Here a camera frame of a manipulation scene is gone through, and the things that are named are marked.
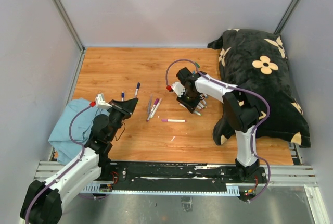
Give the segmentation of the light blue cloth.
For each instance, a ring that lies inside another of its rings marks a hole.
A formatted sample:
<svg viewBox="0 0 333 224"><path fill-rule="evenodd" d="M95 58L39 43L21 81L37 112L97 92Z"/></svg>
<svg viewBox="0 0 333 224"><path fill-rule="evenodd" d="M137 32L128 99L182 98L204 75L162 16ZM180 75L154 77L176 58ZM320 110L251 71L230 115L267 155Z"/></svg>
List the light blue cloth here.
<svg viewBox="0 0 333 224"><path fill-rule="evenodd" d="M80 98L70 101L57 121L48 142L58 153L58 162L66 165L74 159L90 136L93 120L100 114L109 115L104 109L92 107L90 101Z"/></svg>

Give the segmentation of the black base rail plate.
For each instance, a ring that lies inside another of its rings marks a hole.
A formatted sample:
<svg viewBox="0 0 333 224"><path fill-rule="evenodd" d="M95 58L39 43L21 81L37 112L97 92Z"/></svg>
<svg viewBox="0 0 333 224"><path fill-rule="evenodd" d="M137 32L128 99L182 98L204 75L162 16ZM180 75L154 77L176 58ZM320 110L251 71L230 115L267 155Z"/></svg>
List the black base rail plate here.
<svg viewBox="0 0 333 224"><path fill-rule="evenodd" d="M114 190L152 192L226 191L228 183L267 183L268 172L257 167L244 172L234 165L153 163L114 161L99 181L108 181Z"/></svg>

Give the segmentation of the beige cap marker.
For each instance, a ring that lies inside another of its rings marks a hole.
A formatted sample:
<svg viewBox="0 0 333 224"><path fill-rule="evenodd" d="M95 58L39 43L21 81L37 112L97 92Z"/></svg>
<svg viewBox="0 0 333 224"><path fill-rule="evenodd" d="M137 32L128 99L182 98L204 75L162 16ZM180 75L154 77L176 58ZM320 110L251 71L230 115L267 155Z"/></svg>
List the beige cap marker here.
<svg viewBox="0 0 333 224"><path fill-rule="evenodd" d="M152 112L150 118L153 118L153 117L154 117L154 115L155 115L157 109L159 108L159 106L160 106L162 100L163 100L162 98L159 99L159 101L158 101L157 105L155 106L155 108L154 108L154 110L153 110L153 112Z"/></svg>

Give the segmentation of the black floral pillow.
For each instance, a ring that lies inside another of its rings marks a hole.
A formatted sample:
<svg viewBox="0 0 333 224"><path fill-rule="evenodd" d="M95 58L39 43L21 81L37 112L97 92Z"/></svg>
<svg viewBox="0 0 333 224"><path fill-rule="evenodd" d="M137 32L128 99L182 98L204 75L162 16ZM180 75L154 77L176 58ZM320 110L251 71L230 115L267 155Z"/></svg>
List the black floral pillow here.
<svg viewBox="0 0 333 224"><path fill-rule="evenodd" d="M278 138L311 147L310 130L291 86L289 62L280 34L260 30L229 29L208 48L218 49L221 81L244 85L269 104L259 100L257 137Z"/></svg>

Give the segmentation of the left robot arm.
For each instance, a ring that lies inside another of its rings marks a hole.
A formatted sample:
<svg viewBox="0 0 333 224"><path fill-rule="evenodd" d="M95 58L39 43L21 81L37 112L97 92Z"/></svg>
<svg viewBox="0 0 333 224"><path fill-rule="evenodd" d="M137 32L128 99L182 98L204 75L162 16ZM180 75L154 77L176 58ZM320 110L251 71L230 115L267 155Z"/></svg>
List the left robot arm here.
<svg viewBox="0 0 333 224"><path fill-rule="evenodd" d="M98 94L84 110L96 106L105 108L108 115L100 114L93 120L86 144L61 170L44 181L34 180L28 187L20 218L26 223L58 223L69 203L92 181L106 180L111 175L108 157L112 141L123 121L129 119L136 108L138 98L127 101L105 102Z"/></svg>

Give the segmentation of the aluminium frame rails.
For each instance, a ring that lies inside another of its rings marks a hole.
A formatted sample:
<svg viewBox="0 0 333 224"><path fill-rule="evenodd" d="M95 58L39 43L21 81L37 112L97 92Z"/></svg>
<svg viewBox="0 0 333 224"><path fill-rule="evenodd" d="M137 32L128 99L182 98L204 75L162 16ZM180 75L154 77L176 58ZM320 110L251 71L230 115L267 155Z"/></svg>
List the aluminium frame rails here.
<svg viewBox="0 0 333 224"><path fill-rule="evenodd" d="M63 211L60 223L330 223L311 166L262 166L267 183L228 183L226 191L114 190L98 179Z"/></svg>

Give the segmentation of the navy cap marker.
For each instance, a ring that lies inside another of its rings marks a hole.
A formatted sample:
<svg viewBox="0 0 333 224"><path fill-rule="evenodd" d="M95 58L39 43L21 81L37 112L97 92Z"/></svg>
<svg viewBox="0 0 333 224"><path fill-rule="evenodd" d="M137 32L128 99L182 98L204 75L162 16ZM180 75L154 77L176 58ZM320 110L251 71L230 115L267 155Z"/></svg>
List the navy cap marker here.
<svg viewBox="0 0 333 224"><path fill-rule="evenodd" d="M137 98L139 89L140 89L140 82L137 83L134 98Z"/></svg>

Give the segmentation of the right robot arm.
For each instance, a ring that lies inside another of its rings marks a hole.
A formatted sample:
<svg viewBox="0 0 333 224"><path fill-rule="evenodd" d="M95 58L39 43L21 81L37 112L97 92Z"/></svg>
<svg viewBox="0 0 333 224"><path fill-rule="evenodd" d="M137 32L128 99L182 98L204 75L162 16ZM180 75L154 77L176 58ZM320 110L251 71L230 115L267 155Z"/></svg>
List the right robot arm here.
<svg viewBox="0 0 333 224"><path fill-rule="evenodd" d="M223 103L223 116L235 131L237 140L236 177L241 182L254 179L259 172L255 153L255 134L260 116L261 96L254 92L216 80L206 73L192 74L183 68L176 74L178 81L171 85L177 101L194 114L203 96L208 95Z"/></svg>

